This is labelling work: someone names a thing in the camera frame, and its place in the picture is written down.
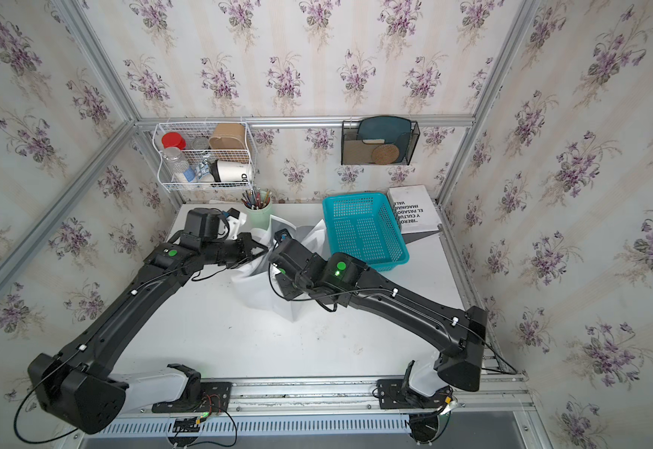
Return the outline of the white insulated delivery bag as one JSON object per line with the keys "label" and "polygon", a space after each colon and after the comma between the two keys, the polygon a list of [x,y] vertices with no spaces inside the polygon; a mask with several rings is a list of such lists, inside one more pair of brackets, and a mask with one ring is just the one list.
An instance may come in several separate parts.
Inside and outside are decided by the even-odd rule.
{"label": "white insulated delivery bag", "polygon": [[296,322],[302,304],[311,298],[297,286],[295,278],[310,258],[326,253],[326,223],[321,220],[296,226],[272,214],[263,228],[251,231],[251,236],[266,246],[266,253],[236,269],[232,286],[238,299],[249,309],[274,312]]}

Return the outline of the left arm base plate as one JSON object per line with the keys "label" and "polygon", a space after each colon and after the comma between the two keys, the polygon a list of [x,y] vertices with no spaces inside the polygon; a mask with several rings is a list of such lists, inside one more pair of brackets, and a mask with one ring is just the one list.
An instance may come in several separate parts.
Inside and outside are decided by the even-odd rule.
{"label": "left arm base plate", "polygon": [[229,407],[233,384],[202,381],[198,392],[186,391],[171,402],[152,405],[152,413],[218,413]]}

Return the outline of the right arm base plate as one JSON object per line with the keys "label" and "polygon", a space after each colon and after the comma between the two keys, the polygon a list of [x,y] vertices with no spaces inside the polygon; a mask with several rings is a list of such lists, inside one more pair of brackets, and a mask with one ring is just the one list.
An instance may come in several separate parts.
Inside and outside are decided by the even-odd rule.
{"label": "right arm base plate", "polygon": [[403,378],[379,379],[371,392],[379,402],[381,410],[396,409],[439,409],[451,402],[454,390],[451,387],[439,389],[433,396],[425,397],[406,387]]}

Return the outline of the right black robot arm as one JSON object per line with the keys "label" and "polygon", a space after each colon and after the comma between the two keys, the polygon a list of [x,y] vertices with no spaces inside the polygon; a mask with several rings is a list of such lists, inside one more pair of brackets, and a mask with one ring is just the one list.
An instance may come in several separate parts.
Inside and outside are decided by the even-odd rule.
{"label": "right black robot arm", "polygon": [[407,370],[411,391],[431,397],[449,385],[468,392],[481,386],[487,313],[472,306],[455,309],[427,299],[390,281],[366,262],[345,253],[328,259],[307,249],[287,232],[274,235],[268,261],[276,278],[293,293],[279,297],[296,301],[302,296],[332,312],[353,307],[384,318],[429,343],[436,357],[427,366]]}

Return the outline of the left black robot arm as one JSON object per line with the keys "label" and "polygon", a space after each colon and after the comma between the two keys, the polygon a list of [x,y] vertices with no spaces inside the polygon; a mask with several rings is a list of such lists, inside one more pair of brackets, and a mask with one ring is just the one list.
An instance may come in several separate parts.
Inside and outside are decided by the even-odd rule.
{"label": "left black robot arm", "polygon": [[165,403],[191,411],[203,402],[201,375],[183,364],[158,372],[117,376],[118,359],[157,310],[206,266],[236,269],[268,252],[230,221],[234,209],[196,208],[184,228],[159,243],[133,281],[56,355],[41,354],[28,367],[40,408],[77,430],[96,434],[118,415]]}

